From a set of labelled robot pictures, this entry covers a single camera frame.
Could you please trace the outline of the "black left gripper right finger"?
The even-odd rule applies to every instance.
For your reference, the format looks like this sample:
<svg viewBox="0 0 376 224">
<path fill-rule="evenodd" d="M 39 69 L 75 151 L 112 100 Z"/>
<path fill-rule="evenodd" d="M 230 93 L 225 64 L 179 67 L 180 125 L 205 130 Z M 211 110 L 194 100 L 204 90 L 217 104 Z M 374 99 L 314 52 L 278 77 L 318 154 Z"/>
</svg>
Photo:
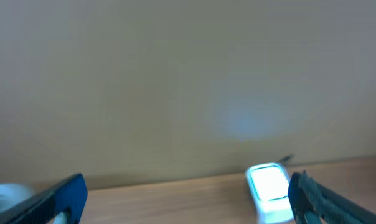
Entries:
<svg viewBox="0 0 376 224">
<path fill-rule="evenodd" d="M 376 214 L 319 184 L 306 172 L 292 174 L 288 198 L 297 224 L 376 224 Z"/>
</svg>

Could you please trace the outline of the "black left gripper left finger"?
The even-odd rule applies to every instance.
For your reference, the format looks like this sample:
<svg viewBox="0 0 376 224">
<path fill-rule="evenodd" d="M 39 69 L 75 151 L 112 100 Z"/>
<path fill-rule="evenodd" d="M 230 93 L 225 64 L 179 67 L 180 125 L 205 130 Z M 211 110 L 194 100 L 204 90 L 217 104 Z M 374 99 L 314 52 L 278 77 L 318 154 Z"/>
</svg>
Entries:
<svg viewBox="0 0 376 224">
<path fill-rule="evenodd" d="M 0 213 L 0 224 L 42 224 L 66 217 L 65 223 L 78 224 L 88 190 L 82 174 L 74 174 L 27 200 Z"/>
</svg>

